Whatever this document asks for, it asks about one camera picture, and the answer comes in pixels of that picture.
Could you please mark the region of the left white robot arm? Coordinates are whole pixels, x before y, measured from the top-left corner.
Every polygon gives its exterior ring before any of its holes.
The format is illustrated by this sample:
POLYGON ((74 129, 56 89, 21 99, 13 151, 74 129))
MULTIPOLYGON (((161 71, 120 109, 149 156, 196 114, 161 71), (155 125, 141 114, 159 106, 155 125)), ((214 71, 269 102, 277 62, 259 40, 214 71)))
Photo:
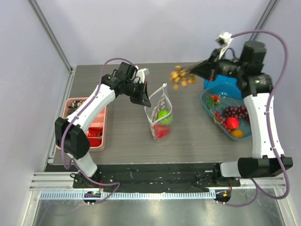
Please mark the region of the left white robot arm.
POLYGON ((99 185, 97 165, 89 153, 90 142, 86 136, 91 123, 100 112, 119 95, 129 96, 131 103, 151 106, 145 76, 147 68, 122 61, 111 74, 101 74, 100 80, 87 100, 66 118, 55 121, 55 142, 62 155, 67 154, 84 176, 84 183, 94 188, 99 185))

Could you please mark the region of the clear zip top bag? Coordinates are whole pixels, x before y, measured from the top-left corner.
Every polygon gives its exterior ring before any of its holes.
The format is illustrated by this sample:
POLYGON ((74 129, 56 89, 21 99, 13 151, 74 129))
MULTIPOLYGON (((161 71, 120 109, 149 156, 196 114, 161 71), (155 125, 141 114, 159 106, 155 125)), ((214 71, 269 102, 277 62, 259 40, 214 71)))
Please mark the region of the clear zip top bag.
POLYGON ((164 83, 149 96, 151 107, 145 107, 147 120, 153 139, 159 141, 166 138, 173 124, 173 106, 167 93, 167 84, 164 83))

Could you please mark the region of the red apple toy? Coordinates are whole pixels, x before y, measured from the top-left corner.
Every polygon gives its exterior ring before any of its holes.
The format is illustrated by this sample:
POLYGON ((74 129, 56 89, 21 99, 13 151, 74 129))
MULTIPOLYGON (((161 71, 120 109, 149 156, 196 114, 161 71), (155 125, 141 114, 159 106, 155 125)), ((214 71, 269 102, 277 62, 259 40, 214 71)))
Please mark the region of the red apple toy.
POLYGON ((161 139, 170 133, 170 126, 156 124, 154 125, 155 138, 161 139))

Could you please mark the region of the dark purple grape bunch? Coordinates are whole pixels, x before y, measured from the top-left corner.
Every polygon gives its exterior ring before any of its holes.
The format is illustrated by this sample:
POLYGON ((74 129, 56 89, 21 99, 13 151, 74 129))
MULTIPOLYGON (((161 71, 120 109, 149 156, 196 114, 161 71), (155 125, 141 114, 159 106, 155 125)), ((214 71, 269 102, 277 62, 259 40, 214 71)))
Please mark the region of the dark purple grape bunch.
POLYGON ((244 105, 241 106, 228 106, 223 110, 226 117, 236 117, 238 119, 245 119, 250 122, 249 113, 244 105))

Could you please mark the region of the green watermelon ball toy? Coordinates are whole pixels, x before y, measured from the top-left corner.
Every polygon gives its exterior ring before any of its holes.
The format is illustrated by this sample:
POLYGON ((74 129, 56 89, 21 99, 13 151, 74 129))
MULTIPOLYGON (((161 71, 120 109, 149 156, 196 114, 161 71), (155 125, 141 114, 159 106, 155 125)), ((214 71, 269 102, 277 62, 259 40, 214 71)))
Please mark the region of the green watermelon ball toy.
POLYGON ((167 109, 161 110, 158 113, 158 120, 159 120, 159 123, 162 125, 171 125, 173 122, 173 116, 169 110, 167 110, 167 109))

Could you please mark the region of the yellow-brown longan bunch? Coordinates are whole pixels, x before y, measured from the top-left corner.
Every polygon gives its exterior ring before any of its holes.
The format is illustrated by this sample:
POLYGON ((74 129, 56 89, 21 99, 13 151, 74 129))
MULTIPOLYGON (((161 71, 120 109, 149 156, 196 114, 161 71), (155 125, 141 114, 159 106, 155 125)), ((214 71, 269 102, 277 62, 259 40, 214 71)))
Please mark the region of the yellow-brown longan bunch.
POLYGON ((188 66, 177 65, 175 70, 171 72, 169 79, 169 81, 173 83, 173 90, 178 90, 180 86, 187 87, 188 85, 196 84, 196 75, 191 71, 204 63, 205 61, 199 61, 188 66))

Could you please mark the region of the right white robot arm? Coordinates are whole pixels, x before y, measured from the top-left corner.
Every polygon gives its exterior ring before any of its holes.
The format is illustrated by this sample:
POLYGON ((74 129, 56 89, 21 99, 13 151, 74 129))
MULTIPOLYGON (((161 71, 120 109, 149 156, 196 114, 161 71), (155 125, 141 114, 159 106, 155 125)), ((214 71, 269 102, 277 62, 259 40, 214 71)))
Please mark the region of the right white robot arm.
POLYGON ((286 157, 279 142, 274 117, 272 78, 263 73, 265 44, 258 41, 244 43, 238 60, 220 56, 224 50, 216 48, 210 57, 198 64, 192 73, 209 81, 223 75, 236 78, 249 114, 252 132, 252 156, 237 161, 223 162, 212 174, 213 182, 225 185, 230 178, 269 178, 276 177, 293 166, 291 157, 286 157))

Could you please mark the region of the red textured ball fruit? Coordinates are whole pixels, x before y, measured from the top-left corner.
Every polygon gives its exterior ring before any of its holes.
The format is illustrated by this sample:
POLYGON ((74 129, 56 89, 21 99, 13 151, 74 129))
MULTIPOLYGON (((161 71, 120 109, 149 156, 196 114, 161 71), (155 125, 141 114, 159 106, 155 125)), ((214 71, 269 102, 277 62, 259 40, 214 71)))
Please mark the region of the red textured ball fruit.
POLYGON ((236 117, 229 117, 225 122, 229 130, 237 129, 240 126, 239 120, 236 117))

